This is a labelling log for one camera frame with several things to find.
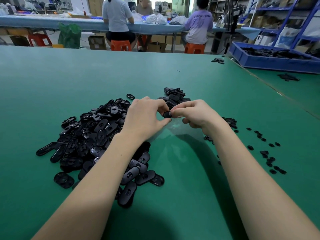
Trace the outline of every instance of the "person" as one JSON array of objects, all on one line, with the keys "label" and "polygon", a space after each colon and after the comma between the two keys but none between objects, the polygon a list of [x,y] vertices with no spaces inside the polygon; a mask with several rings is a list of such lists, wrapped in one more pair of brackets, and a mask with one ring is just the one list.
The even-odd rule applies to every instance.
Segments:
[{"label": "person", "polygon": [[[122,131],[114,136],[98,163],[33,240],[98,240],[102,237],[122,176],[132,156],[144,141],[171,121],[171,118],[159,121],[157,111],[161,115],[169,111],[164,100],[144,97],[132,102]],[[184,124],[202,129],[205,135],[212,137],[250,240],[320,239],[317,227],[205,101],[178,104],[171,109],[171,115],[173,118],[183,117]]]},{"label": "person", "polygon": [[[140,0],[139,5],[136,7],[136,12],[142,16],[148,16],[153,14],[153,9],[149,5],[149,0]],[[151,42],[152,35],[146,36],[146,41],[143,42],[142,35],[138,35],[138,41],[142,47],[142,51],[145,52],[148,48],[148,44]]]},{"label": "person", "polygon": [[188,34],[181,37],[184,46],[187,43],[205,44],[207,42],[207,32],[214,25],[212,14],[206,10],[208,4],[209,0],[197,0],[199,11],[192,13],[184,24],[184,27],[189,30]]},{"label": "person", "polygon": [[129,40],[131,49],[137,43],[136,35],[129,31],[127,19],[131,24],[134,18],[128,4],[123,0],[105,0],[102,4],[103,22],[109,24],[106,42],[111,46],[111,40]]}]

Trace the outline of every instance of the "right forearm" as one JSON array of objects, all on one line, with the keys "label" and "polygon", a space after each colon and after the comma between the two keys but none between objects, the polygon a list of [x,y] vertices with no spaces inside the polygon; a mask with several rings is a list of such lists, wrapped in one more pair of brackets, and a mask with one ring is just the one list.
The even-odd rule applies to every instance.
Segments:
[{"label": "right forearm", "polygon": [[209,132],[250,239],[320,239],[318,229],[225,121],[211,123]]}]

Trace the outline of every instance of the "blue plastic bin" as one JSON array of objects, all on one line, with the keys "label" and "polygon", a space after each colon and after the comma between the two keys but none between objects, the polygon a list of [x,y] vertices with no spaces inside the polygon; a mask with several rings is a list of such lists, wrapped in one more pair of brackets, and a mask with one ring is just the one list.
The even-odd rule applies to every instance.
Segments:
[{"label": "blue plastic bin", "polygon": [[[290,50],[292,53],[310,57],[310,60],[285,59],[275,57],[250,56],[242,48],[267,49],[267,50]],[[246,44],[232,42],[229,52],[246,68],[257,68],[265,70],[279,70],[303,73],[320,73],[320,59],[298,52],[293,49],[284,49],[264,45]]]}]

